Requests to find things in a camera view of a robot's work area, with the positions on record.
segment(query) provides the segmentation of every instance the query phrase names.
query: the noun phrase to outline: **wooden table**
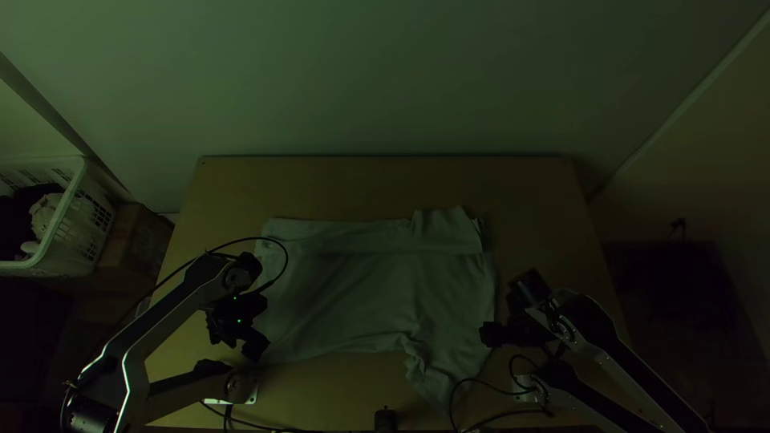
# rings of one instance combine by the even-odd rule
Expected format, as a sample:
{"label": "wooden table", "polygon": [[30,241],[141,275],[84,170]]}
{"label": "wooden table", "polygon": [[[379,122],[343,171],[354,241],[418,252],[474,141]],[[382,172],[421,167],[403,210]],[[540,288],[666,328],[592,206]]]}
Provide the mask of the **wooden table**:
{"label": "wooden table", "polygon": [[[161,275],[190,257],[241,237],[261,233],[271,217],[325,221],[404,218],[420,208],[463,205],[491,222],[494,257],[503,281],[537,267],[553,287],[567,286],[599,301],[625,324],[589,213],[567,159],[516,157],[207,157],[197,170],[166,253]],[[253,251],[253,243],[227,253]],[[155,299],[180,281],[172,279]],[[507,317],[499,293],[498,318]],[[480,378],[510,387],[506,362],[517,350],[495,350]],[[202,358],[242,364],[240,352],[209,344],[203,313],[191,317],[148,360],[151,380],[189,371]],[[329,354],[272,366],[257,404],[233,416],[252,423],[322,431],[371,430],[384,405],[399,412],[400,428],[447,430],[404,378],[404,353]],[[627,397],[593,363],[577,362],[581,376],[619,401]],[[511,397],[474,386],[456,420],[461,427],[498,412],[523,408]],[[557,416],[518,415],[496,427],[586,423],[571,410]],[[222,420],[192,405],[153,423],[221,428]]]}

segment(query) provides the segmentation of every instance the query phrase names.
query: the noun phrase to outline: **wall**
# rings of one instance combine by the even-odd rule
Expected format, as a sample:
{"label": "wall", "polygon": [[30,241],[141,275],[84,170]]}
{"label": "wall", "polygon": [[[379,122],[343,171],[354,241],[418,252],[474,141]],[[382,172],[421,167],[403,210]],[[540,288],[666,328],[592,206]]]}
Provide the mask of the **wall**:
{"label": "wall", "polygon": [[0,79],[0,158],[81,154]]}
{"label": "wall", "polygon": [[175,212],[201,155],[568,153],[592,188],[768,4],[26,0],[0,46]]}
{"label": "wall", "polygon": [[591,204],[603,241],[659,241],[686,217],[720,247],[770,357],[770,14]]}

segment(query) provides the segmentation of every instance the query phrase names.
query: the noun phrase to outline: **cardboard box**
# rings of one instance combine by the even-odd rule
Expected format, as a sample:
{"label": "cardboard box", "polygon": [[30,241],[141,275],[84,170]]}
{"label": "cardboard box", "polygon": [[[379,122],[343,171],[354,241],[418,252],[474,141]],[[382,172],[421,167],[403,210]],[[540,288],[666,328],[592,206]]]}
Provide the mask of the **cardboard box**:
{"label": "cardboard box", "polygon": [[120,269],[154,284],[171,240],[173,225],[142,204],[123,204],[115,210],[115,222],[97,270]]}
{"label": "cardboard box", "polygon": [[36,281],[74,297],[79,320],[114,323],[155,287],[173,229],[142,204],[119,205],[94,273]]}

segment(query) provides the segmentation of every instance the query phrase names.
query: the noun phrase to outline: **laundry basket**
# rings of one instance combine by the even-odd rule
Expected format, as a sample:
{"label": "laundry basket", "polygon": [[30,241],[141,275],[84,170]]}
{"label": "laundry basket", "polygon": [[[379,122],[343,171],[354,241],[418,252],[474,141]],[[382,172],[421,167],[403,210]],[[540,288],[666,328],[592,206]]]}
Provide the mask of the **laundry basket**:
{"label": "laundry basket", "polygon": [[0,161],[0,195],[36,184],[64,189],[38,251],[26,260],[0,261],[0,276],[69,277],[93,271],[115,215],[89,174],[94,169],[82,156]]}

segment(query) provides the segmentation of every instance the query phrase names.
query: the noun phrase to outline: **black cable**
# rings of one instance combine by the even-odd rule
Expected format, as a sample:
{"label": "black cable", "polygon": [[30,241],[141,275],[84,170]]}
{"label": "black cable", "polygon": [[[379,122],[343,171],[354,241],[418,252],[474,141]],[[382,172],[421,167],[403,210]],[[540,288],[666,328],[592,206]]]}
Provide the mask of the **black cable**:
{"label": "black cable", "polygon": [[521,385],[521,383],[518,381],[518,379],[516,379],[516,375],[513,373],[513,361],[516,360],[516,359],[524,359],[526,362],[529,363],[530,366],[532,366],[532,368],[535,371],[537,371],[537,369],[539,368],[537,366],[537,364],[531,358],[527,358],[523,354],[514,354],[508,360],[508,373],[510,374],[511,379],[513,380],[514,383],[516,383],[516,386],[520,387],[522,390],[529,391],[529,392],[532,392],[532,391],[536,390],[537,389],[536,386],[524,386],[524,385]]}
{"label": "black cable", "polygon": [[489,388],[489,389],[491,389],[493,391],[497,391],[497,392],[499,392],[500,394],[503,394],[503,395],[514,395],[514,396],[515,395],[526,395],[526,394],[529,394],[529,393],[532,392],[532,391],[516,391],[516,392],[513,392],[513,391],[503,391],[502,389],[498,388],[497,386],[494,386],[494,385],[492,385],[490,383],[486,383],[485,381],[477,379],[477,378],[464,378],[464,379],[460,380],[458,383],[455,383],[455,386],[452,388],[452,392],[449,393],[449,422],[452,425],[452,431],[456,431],[458,433],[460,431],[457,430],[457,425],[455,424],[455,415],[454,415],[454,410],[453,410],[454,406],[455,406],[454,405],[455,393],[457,392],[458,389],[460,389],[460,385],[462,385],[463,383],[466,383],[466,382],[479,383],[480,385],[484,385],[487,388]]}
{"label": "black cable", "polygon": [[244,425],[244,426],[247,426],[247,427],[252,427],[252,428],[256,428],[256,429],[258,429],[258,430],[273,431],[273,432],[275,432],[275,433],[312,433],[312,432],[313,432],[312,430],[303,430],[303,429],[300,429],[300,428],[278,428],[278,427],[267,427],[267,426],[261,426],[261,425],[259,425],[259,424],[254,424],[254,423],[247,423],[246,421],[244,421],[244,420],[242,420],[242,419],[237,419],[237,418],[233,418],[232,416],[228,416],[228,415],[225,415],[225,414],[221,413],[220,411],[218,411],[218,410],[214,409],[213,407],[209,406],[209,405],[208,405],[208,404],[206,404],[206,403],[203,403],[203,402],[198,402],[198,403],[200,403],[200,404],[201,404],[203,407],[205,407],[207,410],[209,410],[209,411],[211,411],[211,412],[213,412],[213,413],[215,413],[215,414],[219,415],[219,416],[220,416],[220,417],[222,417],[222,418],[223,418],[225,421],[228,421],[228,420],[229,420],[229,421],[231,421],[231,422],[233,422],[233,423],[236,423],[236,424],[242,424],[242,425]]}
{"label": "black cable", "polygon": [[64,422],[64,411],[67,409],[67,400],[70,399],[70,392],[72,391],[72,388],[67,385],[67,390],[64,391],[64,401],[62,401],[62,411],[59,412],[59,429],[62,431],[62,433],[66,433],[67,427],[65,426]]}
{"label": "black cable", "polygon": [[227,422],[233,417],[233,405],[229,404],[225,408],[225,416],[222,417],[222,431],[227,433]]}
{"label": "black cable", "polygon": [[494,416],[490,416],[489,418],[483,419],[479,421],[478,423],[473,424],[472,426],[466,428],[463,430],[463,433],[468,433],[469,431],[476,430],[477,428],[484,427],[486,424],[491,423],[492,421],[497,421],[500,418],[505,418],[507,416],[514,416],[514,415],[525,415],[525,414],[543,414],[548,417],[552,417],[553,413],[551,411],[548,411],[546,409],[524,409],[521,411],[507,411],[503,412]]}

